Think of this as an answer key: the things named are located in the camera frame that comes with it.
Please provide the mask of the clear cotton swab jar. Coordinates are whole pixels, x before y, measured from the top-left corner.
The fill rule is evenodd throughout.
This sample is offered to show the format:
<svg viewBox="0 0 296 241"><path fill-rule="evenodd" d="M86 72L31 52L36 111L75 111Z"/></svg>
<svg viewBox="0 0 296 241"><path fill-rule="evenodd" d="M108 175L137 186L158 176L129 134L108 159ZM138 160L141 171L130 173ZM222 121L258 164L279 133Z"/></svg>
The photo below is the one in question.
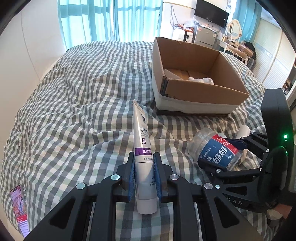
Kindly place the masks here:
<svg viewBox="0 0 296 241"><path fill-rule="evenodd" d="M199 130L189 143L188 153L195 162L205 160L231 171L242 152L210 128Z"/></svg>

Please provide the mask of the white cream tube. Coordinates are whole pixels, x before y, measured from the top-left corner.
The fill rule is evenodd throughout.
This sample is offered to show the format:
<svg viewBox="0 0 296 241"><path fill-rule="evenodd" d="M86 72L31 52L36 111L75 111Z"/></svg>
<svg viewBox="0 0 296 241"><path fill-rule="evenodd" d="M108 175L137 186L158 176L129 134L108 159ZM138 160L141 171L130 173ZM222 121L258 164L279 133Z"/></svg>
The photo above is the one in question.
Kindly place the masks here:
<svg viewBox="0 0 296 241"><path fill-rule="evenodd" d="M133 102L133 139L137 211L149 215L157 212L158 198L147 118L136 101Z"/></svg>

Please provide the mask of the white louvered wardrobe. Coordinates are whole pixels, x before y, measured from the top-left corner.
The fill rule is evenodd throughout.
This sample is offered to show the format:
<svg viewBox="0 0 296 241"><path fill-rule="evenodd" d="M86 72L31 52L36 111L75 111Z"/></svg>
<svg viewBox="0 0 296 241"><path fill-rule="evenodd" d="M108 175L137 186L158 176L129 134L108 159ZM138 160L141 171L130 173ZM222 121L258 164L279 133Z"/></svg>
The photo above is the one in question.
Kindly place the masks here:
<svg viewBox="0 0 296 241"><path fill-rule="evenodd" d="M295 51L284 31L261 18L252 44L256 52L255 77L266 89L282 88L295 61Z"/></svg>

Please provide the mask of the checkered bed duvet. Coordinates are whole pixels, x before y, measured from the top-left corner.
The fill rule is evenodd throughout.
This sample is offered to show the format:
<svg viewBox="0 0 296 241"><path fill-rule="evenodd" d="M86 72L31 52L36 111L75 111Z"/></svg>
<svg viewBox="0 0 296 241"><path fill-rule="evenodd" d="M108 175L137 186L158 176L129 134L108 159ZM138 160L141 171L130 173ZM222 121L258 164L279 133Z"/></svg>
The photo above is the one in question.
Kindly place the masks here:
<svg viewBox="0 0 296 241"><path fill-rule="evenodd" d="M30 228L80 182L113 174L133 149L133 101L148 118L152 150L191 183L206 180L189 156L198 130L227 137L242 125L265 132L260 106L264 87L242 63L232 65L249 97L225 117L157 115L152 91L152 49L147 42L92 42L69 49L45 75L13 119L1 166L1 204L18 224L9 196L21 185Z"/></svg>

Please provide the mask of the white vanity desk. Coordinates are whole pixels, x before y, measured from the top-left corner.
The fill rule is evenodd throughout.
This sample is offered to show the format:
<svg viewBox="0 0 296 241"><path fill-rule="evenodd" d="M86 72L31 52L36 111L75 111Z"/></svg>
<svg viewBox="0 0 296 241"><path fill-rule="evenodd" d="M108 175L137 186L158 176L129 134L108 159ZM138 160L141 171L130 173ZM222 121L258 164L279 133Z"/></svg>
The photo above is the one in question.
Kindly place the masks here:
<svg viewBox="0 0 296 241"><path fill-rule="evenodd" d="M233 56L238 56L241 58L242 62L247 65L249 58L253 56L253 51L250 50L248 47L246 47L243 44L240 44L239 42L225 42L220 41L221 43L225 44L225 48L223 52L229 51Z"/></svg>

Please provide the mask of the brown cardboard box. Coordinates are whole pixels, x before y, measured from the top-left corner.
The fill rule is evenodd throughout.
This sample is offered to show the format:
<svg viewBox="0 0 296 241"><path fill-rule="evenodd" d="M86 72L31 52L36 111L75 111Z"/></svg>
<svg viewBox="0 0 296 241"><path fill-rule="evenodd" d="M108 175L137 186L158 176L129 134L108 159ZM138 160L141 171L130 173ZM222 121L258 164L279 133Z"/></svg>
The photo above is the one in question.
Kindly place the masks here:
<svg viewBox="0 0 296 241"><path fill-rule="evenodd" d="M157 114L232 113L249 93L228 56L200 45L156 37L152 89Z"/></svg>

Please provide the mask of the oval vanity mirror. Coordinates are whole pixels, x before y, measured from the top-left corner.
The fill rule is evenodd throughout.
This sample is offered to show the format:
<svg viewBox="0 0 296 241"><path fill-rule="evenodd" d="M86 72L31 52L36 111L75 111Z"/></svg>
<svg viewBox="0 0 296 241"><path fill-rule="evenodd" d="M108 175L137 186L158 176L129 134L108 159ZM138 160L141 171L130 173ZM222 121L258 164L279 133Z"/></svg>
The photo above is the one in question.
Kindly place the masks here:
<svg viewBox="0 0 296 241"><path fill-rule="evenodd" d="M236 19L230 21L227 25L227 33L231 35L232 40L239 40L239 38L242 36L240 22Z"/></svg>

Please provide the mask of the silver mini fridge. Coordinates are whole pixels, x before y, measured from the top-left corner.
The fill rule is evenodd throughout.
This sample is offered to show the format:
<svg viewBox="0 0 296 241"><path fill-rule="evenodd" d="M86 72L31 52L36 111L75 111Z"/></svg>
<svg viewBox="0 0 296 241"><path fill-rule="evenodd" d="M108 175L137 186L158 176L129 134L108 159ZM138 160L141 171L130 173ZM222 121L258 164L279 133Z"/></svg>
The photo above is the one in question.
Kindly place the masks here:
<svg viewBox="0 0 296 241"><path fill-rule="evenodd" d="M217 32L205 26L198 26L194 44L213 48L216 38Z"/></svg>

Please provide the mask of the right teal curtain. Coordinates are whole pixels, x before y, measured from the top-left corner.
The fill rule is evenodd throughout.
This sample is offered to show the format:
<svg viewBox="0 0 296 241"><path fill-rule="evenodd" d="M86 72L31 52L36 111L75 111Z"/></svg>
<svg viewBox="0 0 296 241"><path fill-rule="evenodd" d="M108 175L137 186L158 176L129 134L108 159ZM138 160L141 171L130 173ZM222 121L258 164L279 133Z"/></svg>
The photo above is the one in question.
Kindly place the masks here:
<svg viewBox="0 0 296 241"><path fill-rule="evenodd" d="M240 0L236 2L233 18L241 25L240 40L254 42L261 19L262 6L255 0Z"/></svg>

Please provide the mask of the teal curtain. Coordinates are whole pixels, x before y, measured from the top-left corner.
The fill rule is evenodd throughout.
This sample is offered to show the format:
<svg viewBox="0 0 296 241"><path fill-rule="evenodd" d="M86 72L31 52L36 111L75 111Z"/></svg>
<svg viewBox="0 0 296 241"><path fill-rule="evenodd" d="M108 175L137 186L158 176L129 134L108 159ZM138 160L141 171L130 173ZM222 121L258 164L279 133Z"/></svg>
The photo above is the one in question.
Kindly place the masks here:
<svg viewBox="0 0 296 241"><path fill-rule="evenodd" d="M57 1L67 49L93 41L117 40L115 1Z"/></svg>
<svg viewBox="0 0 296 241"><path fill-rule="evenodd" d="M114 1L115 39L153 42L160 33L163 1Z"/></svg>
<svg viewBox="0 0 296 241"><path fill-rule="evenodd" d="M241 25L240 40L254 42L261 19L262 6L255 0L240 0L236 2L233 18Z"/></svg>

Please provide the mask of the white suitcase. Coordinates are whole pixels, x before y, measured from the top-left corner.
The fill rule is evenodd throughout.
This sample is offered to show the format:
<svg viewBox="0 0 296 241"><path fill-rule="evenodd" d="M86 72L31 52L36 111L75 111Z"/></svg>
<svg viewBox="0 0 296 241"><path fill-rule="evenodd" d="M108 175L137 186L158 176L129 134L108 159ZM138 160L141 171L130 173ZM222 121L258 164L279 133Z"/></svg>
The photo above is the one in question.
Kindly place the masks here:
<svg viewBox="0 0 296 241"><path fill-rule="evenodd" d="M177 40L177 41L193 43L194 42L194 28L174 26L172 34L171 34L171 38L173 40Z"/></svg>

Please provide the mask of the middle teal curtain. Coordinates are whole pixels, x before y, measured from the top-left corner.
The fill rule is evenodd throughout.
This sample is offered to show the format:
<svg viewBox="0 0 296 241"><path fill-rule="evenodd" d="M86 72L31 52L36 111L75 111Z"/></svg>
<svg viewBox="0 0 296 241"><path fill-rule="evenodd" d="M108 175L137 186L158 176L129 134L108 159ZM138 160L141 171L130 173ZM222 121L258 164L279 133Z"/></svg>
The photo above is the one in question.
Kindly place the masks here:
<svg viewBox="0 0 296 241"><path fill-rule="evenodd" d="M153 42L160 33L163 1L114 1L115 39Z"/></svg>

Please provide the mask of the left teal curtain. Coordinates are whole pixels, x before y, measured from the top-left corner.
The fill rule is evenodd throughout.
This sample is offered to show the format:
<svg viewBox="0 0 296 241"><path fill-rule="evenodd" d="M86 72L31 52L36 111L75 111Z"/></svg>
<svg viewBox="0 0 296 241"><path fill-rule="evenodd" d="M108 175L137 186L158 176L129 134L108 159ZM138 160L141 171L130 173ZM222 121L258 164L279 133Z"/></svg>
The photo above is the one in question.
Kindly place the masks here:
<svg viewBox="0 0 296 241"><path fill-rule="evenodd" d="M115 1L57 1L67 49L93 41L117 40Z"/></svg>

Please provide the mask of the black wall television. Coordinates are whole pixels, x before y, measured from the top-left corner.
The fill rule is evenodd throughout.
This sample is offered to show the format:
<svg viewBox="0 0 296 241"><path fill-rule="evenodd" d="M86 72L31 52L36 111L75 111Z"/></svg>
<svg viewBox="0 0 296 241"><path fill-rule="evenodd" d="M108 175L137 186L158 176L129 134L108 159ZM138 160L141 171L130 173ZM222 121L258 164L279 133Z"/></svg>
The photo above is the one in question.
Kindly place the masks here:
<svg viewBox="0 0 296 241"><path fill-rule="evenodd" d="M225 10L207 2L207 1L197 1L195 8L195 16L208 20L221 28L225 28L227 25L227 20L229 13Z"/></svg>

